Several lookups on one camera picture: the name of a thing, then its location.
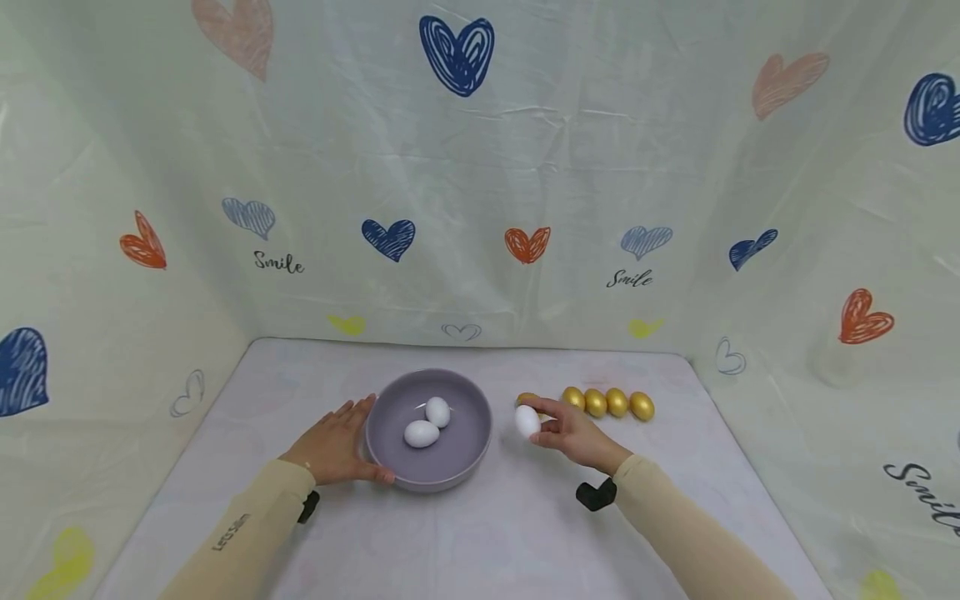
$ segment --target red heart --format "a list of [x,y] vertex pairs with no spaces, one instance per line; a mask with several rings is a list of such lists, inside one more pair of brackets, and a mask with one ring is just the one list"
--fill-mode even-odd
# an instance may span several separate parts
[[550,228],[539,228],[533,238],[528,238],[523,229],[507,229],[503,235],[507,242],[507,250],[525,265],[537,262],[546,250],[546,243],[550,241]]
[[140,231],[140,237],[131,233],[124,235],[120,238],[120,250],[138,265],[151,269],[166,269],[167,255],[154,228],[150,227],[150,222],[139,210],[135,210],[133,215],[136,217],[136,228]]
[[783,68],[783,57],[771,55],[754,82],[754,113],[763,120],[815,84],[827,72],[830,57],[822,52],[803,55]]
[[844,344],[863,344],[880,337],[894,328],[893,315],[870,313],[874,303],[873,295],[863,288],[853,290],[847,303],[843,305],[843,318],[840,320],[839,340]]
[[274,15],[269,0],[234,0],[230,14],[220,0],[193,0],[193,17],[207,39],[260,81],[274,45]]

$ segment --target yellow heart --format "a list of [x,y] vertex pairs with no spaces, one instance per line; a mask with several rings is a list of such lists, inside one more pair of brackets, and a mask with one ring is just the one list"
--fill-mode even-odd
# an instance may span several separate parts
[[336,315],[327,315],[326,317],[333,323],[334,327],[347,335],[360,335],[367,328],[367,322],[363,320],[363,317],[350,317],[349,319],[341,319]]
[[860,600],[902,600],[897,582],[886,571],[871,571],[860,584]]
[[93,571],[93,541],[80,527],[68,527],[54,541],[54,567],[36,580],[27,600],[65,600]]
[[660,329],[660,326],[663,324],[663,319],[657,319],[656,321],[647,324],[640,319],[633,319],[630,321],[630,332],[634,334],[634,337],[638,340],[642,340],[645,337],[653,335],[657,329]]

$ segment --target forearm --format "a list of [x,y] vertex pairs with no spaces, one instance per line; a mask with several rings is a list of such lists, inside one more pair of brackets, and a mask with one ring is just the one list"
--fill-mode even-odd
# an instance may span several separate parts
[[271,461],[233,498],[216,528],[158,600],[253,600],[314,487],[308,470]]
[[690,600],[795,598],[753,550],[678,490],[656,463],[631,456],[613,482],[617,507]]

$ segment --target gray bowl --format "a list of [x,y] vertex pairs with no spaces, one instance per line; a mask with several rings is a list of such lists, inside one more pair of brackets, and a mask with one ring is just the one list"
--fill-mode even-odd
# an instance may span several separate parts
[[[403,441],[411,421],[426,419],[433,396],[450,406],[450,423],[426,448]],[[375,463],[390,468],[394,485],[410,492],[449,490],[480,464],[493,430],[493,414],[483,392],[466,377],[445,369],[408,372],[380,393],[367,417],[367,450]]]

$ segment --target drawn heart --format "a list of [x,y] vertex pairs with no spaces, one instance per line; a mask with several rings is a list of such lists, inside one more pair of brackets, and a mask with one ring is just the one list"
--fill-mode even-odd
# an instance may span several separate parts
[[550,241],[550,228],[537,229],[532,238],[528,238],[523,229],[507,229],[503,239],[514,258],[525,265],[532,265],[546,251],[547,242]]
[[0,417],[9,417],[50,401],[47,395],[47,345],[36,329],[14,329],[0,341]]
[[643,338],[650,337],[660,329],[660,326],[663,324],[663,319],[657,319],[656,321],[647,324],[640,319],[633,319],[630,321],[630,333],[633,334],[638,340]]
[[371,246],[394,262],[400,262],[400,257],[414,243],[414,235],[417,234],[414,222],[406,220],[397,221],[389,229],[384,229],[373,219],[367,219],[360,230]]
[[739,352],[731,352],[727,336],[720,338],[716,351],[717,370],[724,375],[739,375],[747,370],[747,359]]
[[269,206],[256,200],[243,204],[236,198],[224,198],[221,205],[231,223],[252,231],[262,237],[263,241],[267,241],[267,233],[276,223],[276,215]]
[[773,244],[777,235],[776,229],[767,229],[756,240],[743,240],[733,244],[730,246],[730,264],[733,265],[735,270],[739,271],[743,263],[747,262],[751,256]]
[[461,98],[487,77],[493,56],[493,25],[487,19],[473,21],[455,36],[442,19],[427,15],[420,20],[420,42],[437,79]]
[[350,317],[349,319],[341,319],[336,315],[327,315],[326,318],[333,324],[334,327],[340,329],[347,335],[360,335],[364,332],[364,329],[367,328],[367,322],[363,320],[363,317]]
[[170,405],[170,416],[177,419],[189,415],[204,401],[204,390],[204,372],[197,369],[186,378],[183,395],[178,396]]
[[150,227],[150,222],[139,210],[135,210],[133,216],[136,218],[136,228],[140,232],[140,237],[132,233],[124,235],[120,238],[120,250],[138,265],[151,269],[166,269],[167,255],[160,244],[160,238],[156,237],[154,228]]
[[54,567],[36,580],[27,600],[66,600],[93,572],[95,548],[80,527],[68,527],[54,540]]
[[671,228],[652,228],[649,231],[642,227],[635,227],[623,234],[620,248],[636,256],[636,260],[644,254],[652,252],[666,244],[673,237]]
[[903,128],[907,137],[921,146],[960,136],[960,97],[951,76],[930,73],[914,85],[903,112]]
[[814,85],[827,72],[830,57],[822,52],[803,55],[783,68],[783,57],[771,55],[754,82],[754,113],[760,121]]
[[269,0],[233,0],[230,14],[221,0],[193,0],[193,17],[213,45],[261,82],[274,45],[274,15]]
[[869,313],[874,296],[869,290],[853,290],[843,305],[839,340],[844,344],[864,344],[894,328],[893,315]]
[[458,342],[469,342],[474,340],[483,333],[483,329],[480,328],[480,325],[476,324],[466,324],[462,327],[458,327],[453,324],[441,325],[440,329],[444,333]]

